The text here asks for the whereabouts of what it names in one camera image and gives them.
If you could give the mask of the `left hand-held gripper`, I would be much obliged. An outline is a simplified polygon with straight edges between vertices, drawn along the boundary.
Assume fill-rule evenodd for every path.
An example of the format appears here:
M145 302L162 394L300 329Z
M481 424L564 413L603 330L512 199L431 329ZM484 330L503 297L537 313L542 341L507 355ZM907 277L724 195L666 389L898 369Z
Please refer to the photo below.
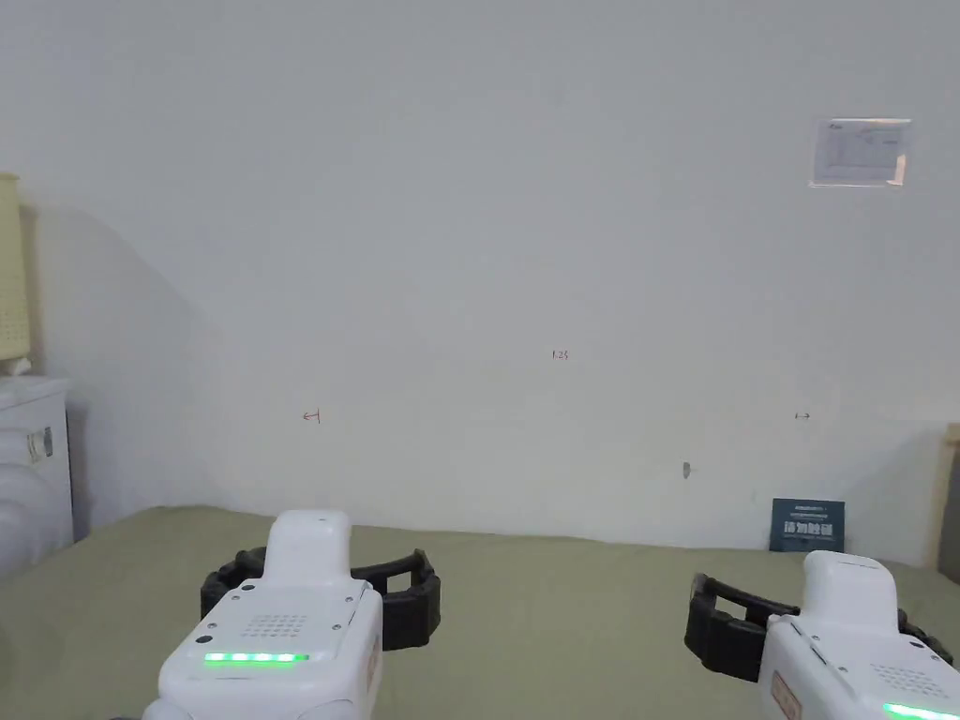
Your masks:
M202 620L163 663L144 717L368 719L383 647L428 645L442 583L418 548L351 569L351 529L339 511L287 511L267 547L240 550L210 572ZM409 587L389 591L403 575Z

